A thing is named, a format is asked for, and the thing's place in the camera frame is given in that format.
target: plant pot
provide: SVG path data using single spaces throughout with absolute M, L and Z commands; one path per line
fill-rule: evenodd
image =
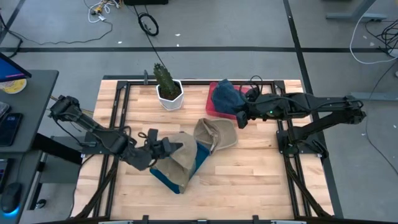
M 174 81 L 174 83 L 178 84 L 181 89 L 181 94 L 179 94 L 179 96 L 176 97 L 174 100 L 167 100 L 167 99 L 163 99 L 162 97 L 160 97 L 160 94 L 159 94 L 160 85 L 156 86 L 157 97 L 159 98 L 160 104 L 166 110 L 169 110 L 169 111 L 180 109 L 182 106 L 182 101 L 184 99 L 184 89 L 182 88 L 181 81 L 180 80 L 173 80 L 173 81 Z

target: wooden table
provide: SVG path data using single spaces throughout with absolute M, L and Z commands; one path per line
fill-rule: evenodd
M 103 80 L 99 89 L 94 119 L 105 127 L 109 126 L 117 82 Z M 285 80 L 285 85 L 287 93 L 303 92 L 300 80 Z M 131 88 L 126 125 L 132 128 L 138 146 L 143 144 L 143 139 L 137 136 L 140 131 L 159 129 L 160 138 L 180 131 L 192 134 L 198 119 L 214 118 L 205 111 L 208 85 L 185 85 L 184 92 L 182 109 L 169 112 L 160 105 L 153 85 Z M 302 126 L 310 118 L 293 122 Z M 275 136 L 276 121 L 257 119 L 250 121 L 245 129 L 236 127 L 236 131 L 238 144 L 207 158 L 184 194 L 174 194 L 148 170 L 140 172 L 120 162 L 111 219 L 140 220 L 143 215 L 149 215 L 151 220 L 250 220 L 253 215 L 259 215 L 260 219 L 292 219 L 284 160 Z M 82 210 L 97 189 L 102 157 L 94 156 L 81 168 L 72 215 Z M 307 188 L 333 214 L 320 159 L 314 154 L 302 154 L 300 158 Z M 302 196 L 295 189 L 300 214 L 304 215 Z

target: computer mouse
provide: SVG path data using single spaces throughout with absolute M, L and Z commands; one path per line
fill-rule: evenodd
M 4 213 L 10 213 L 14 211 L 21 199 L 22 185 L 14 182 L 4 188 L 0 199 L 0 207 Z

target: white cord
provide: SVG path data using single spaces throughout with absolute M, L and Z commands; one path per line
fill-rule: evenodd
M 353 32 L 353 36 L 352 36 L 352 38 L 351 38 L 351 42 L 349 43 L 349 51 L 351 52 L 351 54 L 353 55 L 353 57 L 355 58 L 355 60 L 356 60 L 357 62 L 362 63 L 362 64 L 365 64 L 365 65 L 372 65 L 372 64 L 381 63 L 381 62 L 391 62 L 391 61 L 397 59 L 398 57 L 392 58 L 392 59 L 390 59 L 390 60 L 381 60 L 381 61 L 378 61 L 378 62 L 363 62 L 363 61 L 361 61 L 360 59 L 358 59 L 358 58 L 355 57 L 355 54 L 354 54 L 354 52 L 353 52 L 353 41 L 354 41 L 354 36 L 355 36 L 356 28 L 358 27 L 359 22 L 361 22 L 363 16 L 368 12 L 368 10 L 361 16 L 361 18 L 359 18 L 358 22 L 357 22 L 356 25 L 355 25 L 354 32 Z
M 88 22 L 90 22 L 90 23 L 95 23 L 95 22 L 99 22 L 99 21 L 101 21 L 101 19 L 97 19 L 97 20 L 95 20 L 95 21 L 92 21 L 91 19 L 90 19 L 90 16 L 91 16 L 91 10 L 95 7 L 95 6 L 97 6 L 97 5 L 99 5 L 99 4 L 101 4 L 102 3 L 102 1 L 100 1 L 99 3 L 97 3 L 97 4 L 94 4 L 94 5 L 92 5 L 89 9 L 88 9 Z M 112 3 L 105 3 L 105 5 L 104 5 L 104 9 L 105 9 L 105 12 L 106 13 L 110 13 L 111 12 L 111 9 L 109 8 L 109 6 L 114 6 L 114 4 L 112 4 Z

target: phone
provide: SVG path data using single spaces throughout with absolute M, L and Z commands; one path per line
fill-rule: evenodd
M 21 113 L 9 113 L 0 123 L 0 147 L 11 146 L 14 142 L 19 125 L 22 120 Z

